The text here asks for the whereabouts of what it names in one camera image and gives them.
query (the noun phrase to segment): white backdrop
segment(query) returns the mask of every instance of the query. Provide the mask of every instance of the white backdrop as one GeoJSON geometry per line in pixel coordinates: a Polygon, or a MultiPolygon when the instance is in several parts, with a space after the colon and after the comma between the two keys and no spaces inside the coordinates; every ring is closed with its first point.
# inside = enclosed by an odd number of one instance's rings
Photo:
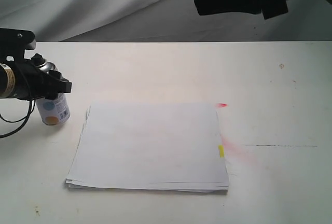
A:
{"type": "Polygon", "coordinates": [[[289,13],[199,16],[193,0],[0,0],[0,27],[37,41],[332,40],[332,6],[291,0],[289,13]]]}

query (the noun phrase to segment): spray paint can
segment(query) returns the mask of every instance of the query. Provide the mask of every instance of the spray paint can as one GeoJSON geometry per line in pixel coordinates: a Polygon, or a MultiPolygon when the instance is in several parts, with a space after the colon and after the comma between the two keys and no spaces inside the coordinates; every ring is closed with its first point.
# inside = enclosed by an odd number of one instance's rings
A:
{"type": "MultiPolygon", "coordinates": [[[[54,63],[48,62],[40,54],[31,58],[33,64],[41,71],[48,73],[50,70],[57,71],[54,63]]],[[[36,105],[43,123],[46,125],[57,125],[66,122],[71,113],[64,93],[37,99],[36,105]]]]}

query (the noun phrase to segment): stack of paper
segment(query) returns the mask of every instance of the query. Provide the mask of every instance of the stack of paper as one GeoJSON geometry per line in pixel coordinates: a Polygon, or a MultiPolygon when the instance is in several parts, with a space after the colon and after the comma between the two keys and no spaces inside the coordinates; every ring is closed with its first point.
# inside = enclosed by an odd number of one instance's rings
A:
{"type": "Polygon", "coordinates": [[[228,189],[213,106],[94,103],[66,178],[70,188],[228,189]]]}

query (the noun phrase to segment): yellow sticky note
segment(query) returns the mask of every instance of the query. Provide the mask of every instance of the yellow sticky note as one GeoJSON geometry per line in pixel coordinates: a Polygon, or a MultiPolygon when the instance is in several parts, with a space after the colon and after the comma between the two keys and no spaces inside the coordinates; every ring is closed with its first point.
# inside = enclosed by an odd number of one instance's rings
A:
{"type": "Polygon", "coordinates": [[[222,145],[219,145],[218,149],[219,149],[219,155],[220,155],[220,157],[223,158],[225,156],[224,147],[222,145]]]}

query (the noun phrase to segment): table surface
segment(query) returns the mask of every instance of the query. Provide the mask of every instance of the table surface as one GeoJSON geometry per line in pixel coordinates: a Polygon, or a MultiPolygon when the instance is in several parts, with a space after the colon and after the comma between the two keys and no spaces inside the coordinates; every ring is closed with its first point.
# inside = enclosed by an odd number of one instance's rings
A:
{"type": "MultiPolygon", "coordinates": [[[[35,111],[0,140],[0,223],[330,223],[332,42],[38,43],[26,57],[35,52],[73,82],[72,115],[49,127],[35,111]],[[94,100],[228,104],[228,193],[69,191],[94,100]]],[[[26,109],[1,100],[7,118],[26,109]]]]}

